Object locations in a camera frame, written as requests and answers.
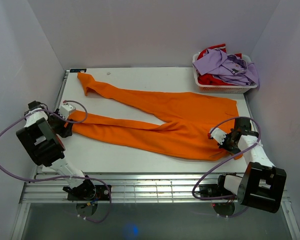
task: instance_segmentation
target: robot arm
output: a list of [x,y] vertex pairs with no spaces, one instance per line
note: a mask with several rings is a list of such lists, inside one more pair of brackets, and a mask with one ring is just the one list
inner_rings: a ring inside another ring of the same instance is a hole
[[[25,115],[32,114],[26,118],[25,126],[17,131],[16,135],[33,162],[38,166],[44,165],[51,168],[61,176],[87,177],[67,161],[64,155],[66,149],[57,136],[57,134],[63,138],[71,136],[73,124],[69,123],[64,127],[65,122],[61,119],[45,111],[38,111],[46,108],[40,102],[33,101],[28,104],[28,107],[29,111]],[[66,120],[75,110],[73,105],[63,104],[55,113]],[[65,180],[69,187],[64,187],[63,190],[74,197],[82,200],[91,200],[96,197],[96,187],[90,180],[77,178]]]
[[[250,120],[244,117],[235,119],[234,129],[225,133],[219,128],[211,132],[220,148],[237,154],[255,144],[259,134],[252,131]],[[243,178],[227,174],[221,182],[226,190],[237,196],[237,201],[249,207],[276,213],[280,207],[287,174],[275,167],[267,157],[263,146],[258,143],[243,153],[247,169]]]

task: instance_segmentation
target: orange fabric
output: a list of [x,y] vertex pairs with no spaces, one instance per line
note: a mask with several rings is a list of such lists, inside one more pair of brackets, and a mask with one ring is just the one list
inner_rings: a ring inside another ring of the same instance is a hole
[[[126,90],[95,81],[89,74],[79,72],[77,77],[86,96],[88,92],[97,93],[153,114],[166,123],[156,125],[89,113],[86,121],[73,125],[73,132],[106,143],[184,159],[215,161],[227,154],[207,135],[216,124],[238,116],[236,101],[192,92]],[[84,117],[82,111],[70,116],[75,121]],[[234,121],[229,121],[221,129],[230,132],[233,126]]]

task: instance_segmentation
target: white table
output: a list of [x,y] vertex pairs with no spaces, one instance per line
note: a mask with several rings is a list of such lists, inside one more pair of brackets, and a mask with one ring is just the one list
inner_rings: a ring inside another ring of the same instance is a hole
[[[197,92],[190,67],[140,67],[140,68],[88,68],[87,72],[96,81],[106,82],[118,88],[157,92]],[[207,94],[236,101],[240,116],[250,117],[243,94]],[[153,124],[163,122],[151,114],[126,106],[95,93],[84,95],[77,73],[69,73],[62,100],[82,103],[89,113],[111,118],[138,120]],[[79,134],[63,138],[65,157],[85,173],[122,174],[202,174],[222,161],[199,161],[166,156],[127,146],[114,145],[87,138]],[[244,158],[231,160],[215,173],[244,173],[247,164]],[[42,172],[52,169],[43,167]]]

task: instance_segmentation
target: metal frame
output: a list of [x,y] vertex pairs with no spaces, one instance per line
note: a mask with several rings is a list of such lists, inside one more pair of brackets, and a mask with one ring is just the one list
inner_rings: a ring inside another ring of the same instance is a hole
[[[58,107],[61,102],[69,72],[67,70],[64,74],[55,107]],[[246,95],[245,101],[252,117]],[[92,178],[101,179],[112,185],[111,196],[113,203],[193,203],[200,201],[192,196],[193,186],[201,178],[200,174],[87,174]],[[40,167],[36,168],[34,175],[37,179],[54,176],[52,173],[42,173]],[[211,173],[202,183],[215,184],[219,175],[219,173]],[[67,200],[67,193],[62,190],[66,185],[67,182],[63,179],[26,183],[22,191],[20,207],[11,239],[21,239],[31,203],[73,203]],[[222,200],[214,200],[213,202],[222,202]],[[300,240],[300,231],[286,189],[283,193],[281,206],[292,239]]]

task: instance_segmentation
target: purple cloth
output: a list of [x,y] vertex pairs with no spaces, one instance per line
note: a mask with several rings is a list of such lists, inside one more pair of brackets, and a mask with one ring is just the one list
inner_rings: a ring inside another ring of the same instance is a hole
[[212,74],[228,84],[259,85],[259,76],[254,63],[246,63],[236,55],[227,55],[220,49],[207,49],[203,57],[195,61],[193,66],[200,75]]

